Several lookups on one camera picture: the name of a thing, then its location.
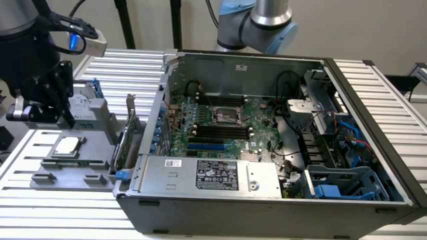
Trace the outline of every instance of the white wall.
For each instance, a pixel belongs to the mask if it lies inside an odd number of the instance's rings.
[[[69,14],[78,0],[49,0]],[[127,0],[139,49],[173,48],[170,0]],[[222,0],[211,0],[218,14]],[[182,0],[183,47],[211,50],[217,42],[205,0]],[[427,62],[427,0],[290,0],[300,33],[289,55],[373,60],[388,74]],[[87,0],[77,17],[102,30],[111,48],[126,48],[114,0]]]

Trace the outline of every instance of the gray robot arm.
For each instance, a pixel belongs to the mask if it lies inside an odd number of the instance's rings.
[[[250,47],[282,54],[298,29],[289,0],[223,0],[215,50],[238,52]]]

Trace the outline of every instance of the warning label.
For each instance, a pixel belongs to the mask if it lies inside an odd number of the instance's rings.
[[[238,162],[198,160],[195,186],[206,190],[238,191]]]

